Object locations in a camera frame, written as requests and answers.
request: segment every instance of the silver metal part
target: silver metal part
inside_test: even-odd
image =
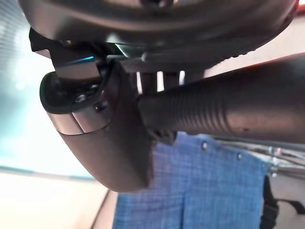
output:
[[[84,131],[71,113],[51,114],[47,112],[47,114],[52,120],[53,125],[58,132],[64,135],[80,135],[84,133]]]

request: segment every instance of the black tube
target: black tube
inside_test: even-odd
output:
[[[138,106],[152,129],[305,143],[305,53],[144,95]]]

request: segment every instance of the curved black cover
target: curved black cover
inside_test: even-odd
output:
[[[115,112],[103,129],[82,135],[61,134],[82,165],[109,189],[133,192],[149,185],[152,140],[142,124],[128,77],[116,65],[111,77],[121,83]]]
[[[150,46],[272,33],[297,2],[203,0],[151,12],[102,0],[19,0],[31,27],[47,38]]]

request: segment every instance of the black plastic housing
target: black plastic housing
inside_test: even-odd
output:
[[[152,139],[128,75],[118,63],[109,68],[109,80],[98,96],[75,105],[55,101],[47,75],[41,84],[41,102],[67,146],[95,179],[113,191],[134,192],[149,185]],[[107,106],[99,109],[101,101]]]

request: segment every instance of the blue led light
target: blue led light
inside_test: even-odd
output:
[[[75,64],[75,63],[80,63],[80,62],[84,62],[84,61],[88,61],[88,60],[92,60],[94,59],[94,56],[89,56],[89,57],[86,57],[86,58],[82,58],[82,59],[79,59],[79,60],[75,60],[75,61],[70,61],[70,62],[67,62],[65,63],[64,65],[71,65],[71,64]]]
[[[89,57],[86,57],[86,58],[82,58],[82,59],[80,59],[80,60],[77,60],[77,62],[79,62],[79,61],[91,60],[91,59],[93,59],[93,58],[94,58],[93,56],[89,56]]]

